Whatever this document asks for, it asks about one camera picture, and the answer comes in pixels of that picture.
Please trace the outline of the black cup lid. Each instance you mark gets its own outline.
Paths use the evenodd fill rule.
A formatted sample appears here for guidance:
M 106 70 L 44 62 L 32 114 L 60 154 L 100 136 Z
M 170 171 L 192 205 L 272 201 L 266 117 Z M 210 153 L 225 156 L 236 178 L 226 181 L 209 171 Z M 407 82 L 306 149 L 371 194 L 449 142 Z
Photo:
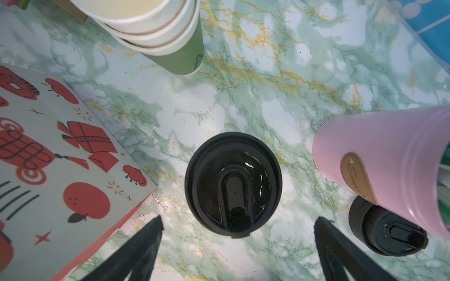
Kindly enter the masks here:
M 201 145 L 185 175 L 185 196 L 194 217 L 219 235 L 239 239 L 262 227 L 282 195 L 277 158 L 256 137 L 220 133 Z

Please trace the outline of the red paper gift bag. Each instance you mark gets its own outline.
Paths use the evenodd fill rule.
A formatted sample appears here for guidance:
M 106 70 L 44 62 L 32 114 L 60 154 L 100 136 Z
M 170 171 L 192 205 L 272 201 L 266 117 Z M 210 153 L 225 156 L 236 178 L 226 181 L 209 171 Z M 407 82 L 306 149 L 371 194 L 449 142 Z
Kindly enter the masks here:
M 1 279 L 60 281 L 156 185 L 61 79 L 1 64 Z

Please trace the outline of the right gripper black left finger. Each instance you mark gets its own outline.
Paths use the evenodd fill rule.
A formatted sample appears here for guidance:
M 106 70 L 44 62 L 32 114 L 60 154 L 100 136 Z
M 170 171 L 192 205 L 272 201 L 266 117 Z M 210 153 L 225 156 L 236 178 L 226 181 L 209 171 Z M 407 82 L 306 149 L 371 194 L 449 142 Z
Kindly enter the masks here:
M 157 216 L 83 279 L 85 281 L 150 280 L 163 231 L 162 218 Z

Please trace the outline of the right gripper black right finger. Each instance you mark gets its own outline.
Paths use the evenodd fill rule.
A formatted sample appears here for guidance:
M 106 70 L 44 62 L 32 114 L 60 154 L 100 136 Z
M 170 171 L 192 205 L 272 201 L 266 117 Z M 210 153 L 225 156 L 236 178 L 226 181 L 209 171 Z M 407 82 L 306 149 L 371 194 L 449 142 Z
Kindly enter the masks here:
M 394 281 L 396 278 L 369 258 L 329 220 L 319 217 L 314 225 L 315 243 L 327 281 Z

